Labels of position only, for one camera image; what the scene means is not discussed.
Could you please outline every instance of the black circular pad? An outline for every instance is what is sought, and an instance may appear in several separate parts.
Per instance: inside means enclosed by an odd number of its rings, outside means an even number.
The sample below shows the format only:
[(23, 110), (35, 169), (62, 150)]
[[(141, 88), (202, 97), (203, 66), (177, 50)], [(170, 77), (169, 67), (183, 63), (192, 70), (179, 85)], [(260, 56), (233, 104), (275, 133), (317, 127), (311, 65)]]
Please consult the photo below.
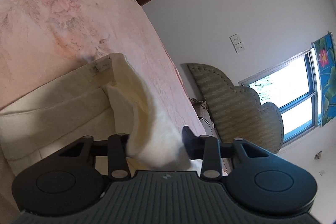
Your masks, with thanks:
[(254, 178), (256, 185), (271, 192), (282, 192), (292, 187), (292, 177), (281, 171), (263, 171)]
[(285, 161), (239, 165), (227, 176), (226, 188), (246, 209), (263, 215), (289, 216), (307, 212), (317, 184), (306, 170)]
[(51, 171), (40, 175), (36, 186), (45, 193), (56, 194), (68, 191), (75, 185), (74, 175), (64, 171)]
[(83, 210), (99, 200), (103, 189), (97, 170), (69, 159), (40, 161), (21, 172), (12, 185), (19, 209), (42, 216)]

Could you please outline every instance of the pink bedspread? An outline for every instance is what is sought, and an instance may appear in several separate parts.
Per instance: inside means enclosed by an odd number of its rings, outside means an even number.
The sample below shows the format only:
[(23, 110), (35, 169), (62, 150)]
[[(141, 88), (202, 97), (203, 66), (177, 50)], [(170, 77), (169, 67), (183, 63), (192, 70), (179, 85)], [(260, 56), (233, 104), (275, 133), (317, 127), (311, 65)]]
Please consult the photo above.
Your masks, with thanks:
[(146, 14), (135, 0), (0, 0), (0, 109), (92, 60), (122, 52), (179, 130), (204, 134)]

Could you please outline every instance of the white cloth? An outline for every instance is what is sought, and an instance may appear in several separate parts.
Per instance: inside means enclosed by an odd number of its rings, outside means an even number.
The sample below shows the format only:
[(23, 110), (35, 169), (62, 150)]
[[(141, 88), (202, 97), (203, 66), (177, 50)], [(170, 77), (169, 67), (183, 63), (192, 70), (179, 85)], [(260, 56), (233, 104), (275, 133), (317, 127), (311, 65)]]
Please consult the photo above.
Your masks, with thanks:
[(14, 174), (4, 158), (0, 147), (0, 223), (10, 223), (18, 214), (19, 210), (11, 193), (11, 185)]
[[(132, 173), (200, 170), (200, 162), (190, 162), (164, 106), (123, 54), (80, 67), (0, 111), (0, 144), (16, 175), (81, 136), (104, 140), (115, 133), (130, 134)], [(96, 169), (106, 174), (106, 160), (98, 159)]]

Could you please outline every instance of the logo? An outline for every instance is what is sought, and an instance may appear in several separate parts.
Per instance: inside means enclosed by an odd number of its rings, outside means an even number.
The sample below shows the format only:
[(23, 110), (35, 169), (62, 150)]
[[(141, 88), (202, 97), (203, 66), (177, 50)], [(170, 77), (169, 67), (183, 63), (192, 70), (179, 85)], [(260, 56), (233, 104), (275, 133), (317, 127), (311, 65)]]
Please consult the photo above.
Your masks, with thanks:
[(170, 179), (170, 178), (171, 178), (171, 175), (169, 175), (169, 174), (164, 174), (162, 177), (163, 177), (164, 179)]

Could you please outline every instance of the wall socket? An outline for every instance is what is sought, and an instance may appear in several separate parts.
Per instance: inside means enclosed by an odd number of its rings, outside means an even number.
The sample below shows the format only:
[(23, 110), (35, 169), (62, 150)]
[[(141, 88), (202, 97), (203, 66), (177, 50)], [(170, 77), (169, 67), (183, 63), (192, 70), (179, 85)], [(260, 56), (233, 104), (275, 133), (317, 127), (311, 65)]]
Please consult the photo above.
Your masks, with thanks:
[(231, 39), (231, 42), (232, 42), (232, 44), (233, 44), (233, 46), (236, 50), (236, 53), (240, 53), (243, 50), (245, 50), (245, 47), (243, 45), (242, 40), (239, 37), (239, 34), (235, 34), (235, 35), (231, 36), (230, 39)]
[(239, 34), (235, 34), (235, 35), (231, 36), (230, 39), (231, 39), (231, 42), (232, 42), (233, 46), (242, 42), (240, 37), (239, 37)]
[(242, 52), (243, 50), (245, 50), (244, 45), (243, 45), (242, 42), (240, 42), (240, 43), (234, 45), (234, 48), (235, 48), (235, 50), (236, 50), (236, 53), (240, 53), (240, 52)]

